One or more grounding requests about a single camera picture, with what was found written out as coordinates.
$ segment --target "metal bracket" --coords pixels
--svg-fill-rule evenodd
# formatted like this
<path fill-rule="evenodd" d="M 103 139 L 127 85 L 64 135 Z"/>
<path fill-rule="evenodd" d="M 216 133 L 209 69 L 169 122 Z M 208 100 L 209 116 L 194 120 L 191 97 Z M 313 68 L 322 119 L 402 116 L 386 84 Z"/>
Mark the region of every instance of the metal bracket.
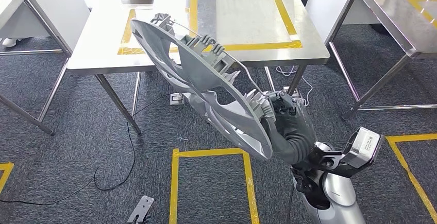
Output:
<path fill-rule="evenodd" d="M 137 206 L 133 210 L 132 214 L 130 214 L 129 219 L 127 220 L 128 224 L 145 224 L 149 222 L 150 215 L 147 214 L 150 207 L 152 206 L 154 199 L 148 196 L 141 197 L 141 200 L 138 202 Z"/>

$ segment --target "white cable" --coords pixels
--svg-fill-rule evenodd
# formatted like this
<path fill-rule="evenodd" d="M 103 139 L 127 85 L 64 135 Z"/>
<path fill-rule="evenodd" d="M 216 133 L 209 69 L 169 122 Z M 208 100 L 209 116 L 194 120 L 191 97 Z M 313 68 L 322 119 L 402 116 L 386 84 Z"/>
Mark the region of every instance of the white cable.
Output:
<path fill-rule="evenodd" d="M 281 73 L 281 74 L 283 74 L 284 76 L 287 76 L 287 77 L 289 77 L 289 76 L 291 76 L 291 74 L 294 74 L 294 73 L 296 73 L 296 71 L 294 71 L 294 66 L 291 68 L 291 70 L 289 71 L 289 72 L 285 72 L 285 71 L 283 71 L 282 70 L 282 68 L 281 68 L 281 66 L 278 66 L 278 67 L 276 67 L 276 71 L 277 72 L 279 72 L 279 73 Z M 310 100 L 308 99 L 308 97 L 309 97 L 309 95 L 310 95 L 310 93 L 311 93 L 311 91 L 313 91 L 313 86 L 302 76 L 302 80 L 304 80 L 304 82 L 308 85 L 308 86 L 310 86 L 310 91 L 308 91 L 308 93 L 307 93 L 307 98 L 306 99 L 304 99 L 304 101 L 305 101 L 305 104 L 304 104 L 304 106 L 308 106 L 309 104 L 310 104 Z"/>

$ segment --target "curved plastic panel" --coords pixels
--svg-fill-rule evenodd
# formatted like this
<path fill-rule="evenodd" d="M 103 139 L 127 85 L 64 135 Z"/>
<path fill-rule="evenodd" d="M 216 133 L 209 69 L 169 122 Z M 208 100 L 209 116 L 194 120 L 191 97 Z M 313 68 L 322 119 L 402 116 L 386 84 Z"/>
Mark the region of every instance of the curved plastic panel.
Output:
<path fill-rule="evenodd" d="M 215 44 L 210 52 L 201 53 L 199 48 L 206 47 L 212 38 L 195 37 L 185 44 L 174 37 L 169 23 L 158 25 L 132 20 L 131 27 L 158 71 L 177 91 L 183 93 L 200 115 L 250 155 L 264 160 L 271 158 L 272 145 L 260 123 L 259 113 L 257 116 L 245 96 L 232 85 L 237 74 L 225 73 L 229 64 L 214 68 L 215 63 L 224 58 L 223 48 L 219 44 Z M 181 66 L 169 57 L 171 43 L 178 47 Z M 196 48 L 199 53 L 190 48 L 197 43 L 202 43 Z M 223 87 L 235 101 L 227 105 L 219 104 L 217 94 L 211 91 L 216 87 Z"/>

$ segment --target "electrical cord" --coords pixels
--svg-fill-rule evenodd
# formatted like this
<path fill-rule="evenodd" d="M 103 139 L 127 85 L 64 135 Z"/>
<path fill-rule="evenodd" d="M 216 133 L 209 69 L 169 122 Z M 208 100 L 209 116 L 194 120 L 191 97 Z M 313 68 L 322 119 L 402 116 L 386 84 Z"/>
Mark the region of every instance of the electrical cord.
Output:
<path fill-rule="evenodd" d="M 134 148 L 134 146 L 133 146 L 132 137 L 130 136 L 129 122 L 126 122 L 126 123 L 127 123 L 127 134 L 129 135 L 129 140 L 130 140 L 130 144 L 132 145 L 132 151 L 133 151 L 133 162 L 132 162 L 132 166 L 130 167 L 129 173 L 127 174 L 126 178 L 125 178 L 122 182 L 120 182 L 120 183 L 118 183 L 118 184 L 116 184 L 116 185 L 114 185 L 113 187 L 110 187 L 110 188 L 101 188 L 100 186 L 97 185 L 97 181 L 96 181 L 96 179 L 95 179 L 95 176 L 96 176 L 96 174 L 97 174 L 97 170 L 100 168 L 100 167 L 98 167 L 98 168 L 96 169 L 96 171 L 94 172 L 93 179 L 94 179 L 94 185 L 96 186 L 97 189 L 99 189 L 99 190 L 101 190 L 101 191 L 104 191 L 104 192 L 111 191 L 111 190 L 113 190 L 113 189 L 119 187 L 120 185 L 124 184 L 124 182 L 126 182 L 126 180 L 130 177 L 130 174 L 131 174 L 131 172 L 132 172 L 132 170 L 133 170 L 133 166 L 135 166 L 135 160 L 137 159 L 137 157 L 136 157 L 136 155 L 135 155 L 135 148 Z"/>
<path fill-rule="evenodd" d="M 147 104 L 145 107 L 143 107 L 142 109 L 140 109 L 138 112 L 134 113 L 133 116 L 137 115 L 139 112 L 141 112 L 141 111 L 143 111 L 144 109 L 146 109 L 147 107 L 151 106 L 152 104 L 154 104 L 156 101 L 158 101 L 158 100 L 161 99 L 162 97 L 169 96 L 169 95 L 171 95 L 171 94 L 161 95 L 160 97 L 158 97 L 157 99 L 155 99 L 154 101 L 152 101 L 151 103 Z M 97 174 L 98 169 L 100 168 L 100 167 L 98 167 L 98 168 L 96 168 L 96 170 L 95 170 L 95 172 L 94 172 L 94 176 L 93 176 L 93 178 L 92 178 L 90 181 L 88 181 L 88 183 L 86 183 L 82 188 L 80 188 L 80 189 L 78 189 L 77 191 L 75 191 L 75 192 L 69 194 L 68 196 L 66 196 L 66 197 L 64 197 L 64 198 L 61 198 L 61 199 L 59 199 L 59 200 L 56 200 L 56 201 L 54 201 L 54 202 L 50 202 L 50 203 L 38 203 L 38 202 L 28 202 L 28 201 L 21 201 L 21 200 L 1 200 L 1 199 L 0 199 L 0 202 L 4 202 L 4 203 L 24 203 L 24 204 L 31 204 L 31 205 L 48 206 L 48 205 L 53 205 L 53 204 L 56 204 L 56 203 L 58 203 L 58 202 L 60 202 L 60 201 L 64 201 L 64 200 L 66 200 L 67 198 L 69 198 L 69 197 L 73 196 L 74 194 L 78 193 L 79 191 L 83 190 L 83 189 L 84 189 L 85 187 L 87 187 L 87 186 L 88 186 L 92 181 L 94 181 L 94 185 L 95 185 L 95 187 L 96 187 L 97 189 L 101 190 L 101 191 L 111 191 L 111 190 L 113 190 L 113 189 L 119 187 L 120 185 L 124 184 L 124 183 L 127 181 L 127 179 L 130 177 L 130 174 L 131 174 L 132 171 L 133 171 L 133 167 L 135 166 L 135 161 L 136 161 L 135 147 L 134 147 L 134 145 L 133 145 L 132 137 L 130 136 L 129 123 L 127 123 L 127 133 L 128 133 L 128 135 L 129 135 L 130 144 L 131 144 L 131 146 L 132 146 L 132 151 L 133 151 L 133 163 L 132 163 L 132 166 L 130 167 L 130 170 L 129 170 L 128 175 L 126 176 L 126 178 L 125 178 L 122 182 L 120 182 L 120 183 L 118 183 L 118 184 L 116 184 L 116 185 L 114 185 L 114 186 L 112 186 L 112 187 L 110 187 L 110 188 L 102 188 L 102 187 L 98 186 L 98 185 L 97 185 L 97 181 L 96 181 L 96 174 Z"/>
<path fill-rule="evenodd" d="M 297 71 L 295 71 L 294 70 L 294 66 L 291 68 L 291 70 L 289 71 L 289 72 L 286 72 L 286 71 L 283 71 L 282 70 L 282 68 L 281 68 L 281 66 L 278 66 L 278 67 L 276 67 L 276 71 L 277 72 L 279 72 L 279 73 L 281 73 L 281 74 L 283 74 L 284 76 L 287 76 L 287 77 L 289 77 L 289 76 L 291 76 L 291 74 L 294 74 L 294 73 L 296 73 Z M 305 79 L 305 77 L 303 77 L 302 76 L 302 80 L 304 80 L 304 82 L 308 85 L 308 86 L 310 86 L 310 91 L 308 91 L 308 93 L 307 93 L 307 98 L 306 99 L 304 99 L 305 100 L 305 103 L 304 103 L 304 106 L 308 106 L 309 104 L 310 104 L 310 100 L 308 99 L 308 97 L 309 97 L 309 95 L 310 95 L 310 93 L 311 93 L 311 91 L 313 91 L 313 86 Z"/>
<path fill-rule="evenodd" d="M 60 202 L 60 201 L 64 201 L 64 200 L 66 200 L 67 198 L 69 198 L 69 197 L 73 196 L 74 194 L 78 193 L 79 191 L 83 190 L 83 189 L 84 189 L 85 187 L 87 187 L 87 186 L 88 186 L 92 181 L 93 181 L 93 179 L 91 179 L 90 181 L 88 181 L 88 183 L 87 183 L 86 185 L 82 186 L 82 188 L 78 189 L 77 191 L 75 191 L 75 192 L 69 194 L 68 196 L 66 196 L 66 197 L 64 197 L 64 198 L 62 198 L 62 199 L 60 199 L 60 200 L 57 200 L 57 201 L 54 201 L 54 202 L 51 202 L 51 203 L 37 203 L 37 202 L 27 202 L 27 201 L 19 201 L 19 200 L 18 200 L 18 201 L 0 200 L 0 202 L 5 202 L 5 203 L 14 203 L 14 202 L 19 202 L 19 203 L 25 203 L 25 204 L 31 204 L 31 205 L 48 206 L 48 205 L 52 205 L 52 204 L 58 203 L 58 202 Z"/>

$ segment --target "metal table frame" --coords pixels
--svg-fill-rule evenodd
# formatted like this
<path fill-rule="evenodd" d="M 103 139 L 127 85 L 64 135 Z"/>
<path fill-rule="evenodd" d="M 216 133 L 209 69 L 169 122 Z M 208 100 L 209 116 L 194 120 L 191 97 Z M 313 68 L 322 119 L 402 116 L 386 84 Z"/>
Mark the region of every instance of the metal table frame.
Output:
<path fill-rule="evenodd" d="M 17 55 L 34 55 L 34 54 L 49 54 L 49 53 L 65 53 L 67 56 L 67 59 L 62 66 L 61 72 L 58 75 L 58 78 L 56 79 L 55 85 L 53 86 L 43 108 L 38 116 L 38 118 L 33 117 L 28 112 L 23 110 L 21 107 L 19 107 L 14 102 L 8 100 L 4 95 L 0 94 L 0 102 L 4 104 L 5 106 L 9 107 L 12 111 L 16 112 L 17 114 L 23 116 L 27 121 L 29 121 L 31 124 L 37 126 L 42 131 L 49 135 L 54 135 L 54 131 L 49 128 L 47 125 L 43 124 L 44 118 L 47 114 L 48 108 L 50 107 L 50 104 L 52 103 L 53 98 L 55 97 L 56 92 L 58 91 L 59 85 L 61 84 L 61 81 L 64 77 L 67 62 L 72 54 L 72 51 L 68 49 L 66 44 L 61 39 L 61 36 L 58 34 L 57 30 L 53 27 L 53 25 L 46 20 L 44 16 L 44 12 L 39 8 L 39 6 L 36 4 L 35 0 L 24 0 L 24 3 L 30 8 L 32 13 L 36 16 L 36 18 L 41 22 L 43 27 L 47 30 L 48 34 L 56 41 L 56 43 L 59 45 L 60 49 L 48 49 L 48 50 L 26 50 L 26 51 L 4 51 L 0 52 L 0 56 L 17 56 Z"/>
<path fill-rule="evenodd" d="M 290 83 L 290 87 L 288 89 L 288 94 L 293 94 L 294 90 L 297 88 L 297 85 L 299 84 L 300 79 L 302 78 L 302 75 L 304 74 L 304 71 L 306 69 L 307 65 L 299 65 L 299 68 L 297 69 L 296 74 L 293 77 L 293 80 Z M 272 91 L 275 90 L 272 76 L 270 75 L 270 71 L 267 66 L 264 67 L 268 83 L 270 85 L 270 88 Z M 135 114 L 137 111 L 137 104 L 138 104 L 138 96 L 140 91 L 140 83 L 141 83 L 141 74 L 142 72 L 137 72 L 137 79 L 135 82 L 135 90 L 133 93 L 133 103 L 132 103 L 132 112 L 129 113 L 127 108 L 124 106 L 124 104 L 121 102 L 120 98 L 118 97 L 117 93 L 114 91 L 114 89 L 111 87 L 111 84 L 108 82 L 106 77 L 103 74 L 95 75 L 98 82 L 102 85 L 102 87 L 105 89 L 106 93 L 109 95 L 109 97 L 112 99 L 114 104 L 117 106 L 117 108 L 120 110 L 122 115 L 125 117 L 125 119 L 132 125 L 133 129 L 137 134 L 141 134 L 141 129 L 138 127 L 137 122 L 135 121 Z"/>
<path fill-rule="evenodd" d="M 332 33 L 332 36 L 328 40 L 329 47 L 332 50 L 332 53 L 334 54 L 335 59 L 337 60 L 337 63 L 339 64 L 339 67 L 343 73 L 343 76 L 346 78 L 347 85 L 352 92 L 352 95 L 355 99 L 354 105 L 342 115 L 343 119 L 350 118 L 355 112 L 357 111 L 374 111 L 374 110 L 402 110 L 402 109 L 424 109 L 424 108 L 437 108 L 437 104 L 432 105 L 398 105 L 398 106 L 363 106 L 363 104 L 373 97 L 378 90 L 380 90 L 388 81 L 390 81 L 409 61 L 410 57 L 405 54 L 387 73 L 381 77 L 363 96 L 359 96 L 357 93 L 357 90 L 355 89 L 354 84 L 352 83 L 351 78 L 349 77 L 349 73 L 347 72 L 343 61 L 341 60 L 339 53 L 337 52 L 337 49 L 334 46 L 334 43 L 332 42 L 335 36 L 337 35 L 338 31 L 340 30 L 341 25 L 343 24 L 344 19 L 346 18 L 346 15 L 351 8 L 352 4 L 354 3 L 354 0 L 350 0 L 347 4 L 344 13 L 339 19 L 339 22 L 337 23 L 334 32 Z"/>

